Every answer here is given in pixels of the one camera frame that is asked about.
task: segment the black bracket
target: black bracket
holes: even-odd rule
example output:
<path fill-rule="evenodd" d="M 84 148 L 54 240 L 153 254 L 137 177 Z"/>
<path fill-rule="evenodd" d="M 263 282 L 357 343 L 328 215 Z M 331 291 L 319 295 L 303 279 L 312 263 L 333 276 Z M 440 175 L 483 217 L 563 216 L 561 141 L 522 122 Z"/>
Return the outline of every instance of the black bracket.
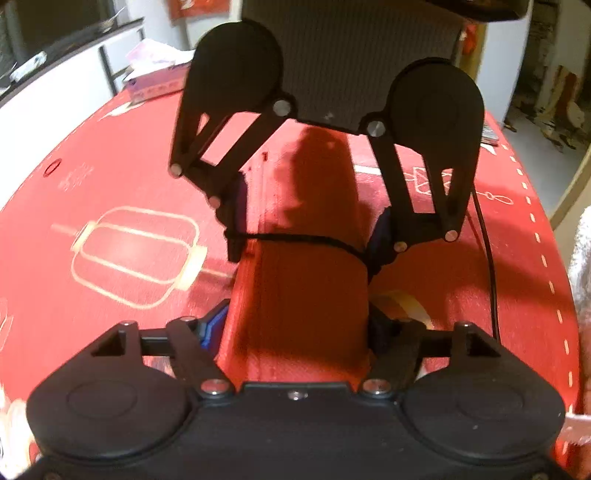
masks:
<path fill-rule="evenodd" d="M 376 361 L 348 384 L 232 383 L 194 320 L 116 325 L 44 380 L 27 418 L 43 457 L 21 480 L 570 480 L 546 452 L 558 392 L 471 323 L 430 331 L 374 307 Z M 170 359 L 176 378 L 145 366 Z M 417 380 L 424 358 L 449 366 Z"/>
<path fill-rule="evenodd" d="M 326 118 L 304 121 L 298 116 L 297 98 L 281 89 L 283 62 L 268 30 L 241 21 L 223 24 L 202 39 L 187 77 L 170 171 L 204 192 L 228 238 L 244 233 L 246 184 L 240 169 L 257 149 L 287 119 L 335 128 Z M 238 112 L 259 116 L 217 165 L 204 161 L 207 148 Z M 472 79 L 445 59 L 424 59 L 391 79 L 382 111 L 368 112 L 357 130 L 347 130 L 368 136 L 391 202 L 368 244 L 370 279 L 412 245 L 458 238 L 476 172 L 483 119 L 482 97 Z M 413 210 L 394 144 L 423 156 L 434 213 Z M 441 177 L 445 170 L 452 173 L 448 191 Z M 229 260 L 238 262 L 243 246 L 244 240 L 232 240 Z"/>

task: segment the red table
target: red table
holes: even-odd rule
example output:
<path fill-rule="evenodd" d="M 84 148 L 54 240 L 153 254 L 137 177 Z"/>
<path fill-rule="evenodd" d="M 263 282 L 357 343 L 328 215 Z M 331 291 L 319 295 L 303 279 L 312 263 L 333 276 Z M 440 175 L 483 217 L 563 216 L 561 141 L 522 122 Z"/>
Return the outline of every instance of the red table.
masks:
<path fill-rule="evenodd" d="M 116 107 L 128 98 L 120 94 L 72 132 L 0 212 L 0 382 L 8 398 L 26 399 L 117 322 L 160 327 L 200 316 L 225 297 L 231 304 L 217 361 L 237 384 L 358 382 L 369 365 L 368 297 L 392 316 L 435 328 L 470 320 L 490 331 L 488 267 L 472 204 L 457 242 L 410 248 L 369 289 L 355 257 L 322 245 L 250 241 L 234 279 L 203 195 L 167 173 L 179 98 L 122 110 Z M 252 119 L 235 117 L 206 158 L 220 158 Z M 573 408 L 579 348 L 566 272 L 536 193 L 498 134 L 499 147 L 481 149 L 476 187 L 495 260 L 502 341 Z M 399 152 L 415 208 L 432 208 L 420 156 Z M 387 205 L 361 137 L 288 122 L 245 171 L 250 231 L 330 235 L 362 248 Z M 17 410 L 7 414 L 7 405 L 0 403 L 5 424 Z M 14 452 L 27 451 L 26 460 L 30 438 L 15 425 L 0 435 Z"/>

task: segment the black cable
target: black cable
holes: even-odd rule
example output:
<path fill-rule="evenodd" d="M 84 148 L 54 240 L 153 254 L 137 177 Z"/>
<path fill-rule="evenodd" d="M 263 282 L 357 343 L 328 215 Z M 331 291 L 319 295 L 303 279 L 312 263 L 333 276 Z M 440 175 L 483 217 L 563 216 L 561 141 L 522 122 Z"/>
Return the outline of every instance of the black cable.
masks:
<path fill-rule="evenodd" d="M 491 282 L 491 327 L 493 338 L 501 343 L 501 331 L 499 330 L 499 310 L 496 300 L 496 273 L 495 263 L 492 258 L 491 241 L 488 238 L 488 232 L 486 231 L 486 224 L 484 223 L 484 216 L 482 209 L 480 208 L 480 202 L 478 201 L 478 194 L 476 188 L 472 188 L 472 200 L 474 201 L 474 207 L 476 208 L 476 214 L 478 215 L 478 223 L 482 231 L 482 238 L 484 239 L 484 248 L 486 251 L 486 259 L 488 260 L 488 274 Z"/>
<path fill-rule="evenodd" d="M 322 235 L 300 235 L 298 233 L 242 233 L 242 232 L 230 232 L 226 230 L 224 236 L 230 239 L 253 239 L 270 242 L 287 242 L 287 243 L 304 243 L 304 244 L 315 244 L 315 245 L 328 245 L 329 247 L 336 247 L 359 258 L 364 265 L 367 266 L 366 255 L 360 252 L 355 247 L 342 242 L 331 236 Z"/>

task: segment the metal bolt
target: metal bolt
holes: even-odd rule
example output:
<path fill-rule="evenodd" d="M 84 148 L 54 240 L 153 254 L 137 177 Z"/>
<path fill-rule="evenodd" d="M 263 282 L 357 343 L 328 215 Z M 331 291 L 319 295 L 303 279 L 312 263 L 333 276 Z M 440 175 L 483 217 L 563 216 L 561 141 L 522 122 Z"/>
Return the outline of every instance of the metal bolt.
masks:
<path fill-rule="evenodd" d="M 445 241 L 446 242 L 455 242 L 459 234 L 455 230 L 449 230 L 445 234 Z"/>
<path fill-rule="evenodd" d="M 224 395 L 230 390 L 230 382 L 223 378 L 210 378 L 201 384 L 201 390 L 210 395 Z"/>
<path fill-rule="evenodd" d="M 402 252 L 405 252 L 408 248 L 408 245 L 406 242 L 396 242 L 394 244 L 394 251 L 396 253 L 401 254 Z"/>
<path fill-rule="evenodd" d="M 303 400 L 305 398 L 308 398 L 308 392 L 304 392 L 302 390 L 291 390 L 287 392 L 287 398 L 295 401 Z"/>
<path fill-rule="evenodd" d="M 370 137 L 381 137 L 386 133 L 386 125 L 380 120 L 368 123 L 367 132 Z"/>
<path fill-rule="evenodd" d="M 183 168 L 178 163 L 173 163 L 170 166 L 170 174 L 177 179 L 183 174 Z"/>
<path fill-rule="evenodd" d="M 287 100 L 277 100 L 273 103 L 273 111 L 276 116 L 287 116 L 291 112 L 291 103 Z"/>
<path fill-rule="evenodd" d="M 222 206 L 222 200 L 220 199 L 220 197 L 209 197 L 207 199 L 207 202 L 208 202 L 209 206 L 211 208 L 213 208 L 214 210 L 217 210 L 218 208 L 220 208 Z"/>
<path fill-rule="evenodd" d="M 391 390 L 392 385 L 390 385 L 390 382 L 382 378 L 370 378 L 363 382 L 363 391 L 374 397 L 386 395 Z"/>

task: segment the black plastic disc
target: black plastic disc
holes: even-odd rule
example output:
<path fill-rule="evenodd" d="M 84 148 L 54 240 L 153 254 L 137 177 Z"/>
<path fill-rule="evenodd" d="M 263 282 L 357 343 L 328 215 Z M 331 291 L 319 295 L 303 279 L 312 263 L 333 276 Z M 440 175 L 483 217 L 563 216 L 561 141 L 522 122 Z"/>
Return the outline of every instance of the black plastic disc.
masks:
<path fill-rule="evenodd" d="M 27 418 L 45 453 L 99 460 L 153 447 L 180 427 L 188 410 L 183 387 L 168 375 L 95 358 L 75 372 L 66 365 L 39 385 Z"/>
<path fill-rule="evenodd" d="M 515 459 L 548 448 L 564 421 L 560 396 L 523 380 L 444 369 L 413 384 L 403 409 L 439 449 L 474 460 Z"/>
<path fill-rule="evenodd" d="M 199 42 L 191 65 L 195 84 L 187 87 L 197 89 L 206 112 L 251 111 L 278 86 L 281 63 L 277 42 L 261 26 L 222 24 Z"/>
<path fill-rule="evenodd" d="M 478 154 L 482 96 L 453 65 L 433 60 L 409 67 L 392 86 L 389 108 L 395 141 L 421 155 L 439 158 L 453 152 L 462 158 L 474 149 Z"/>

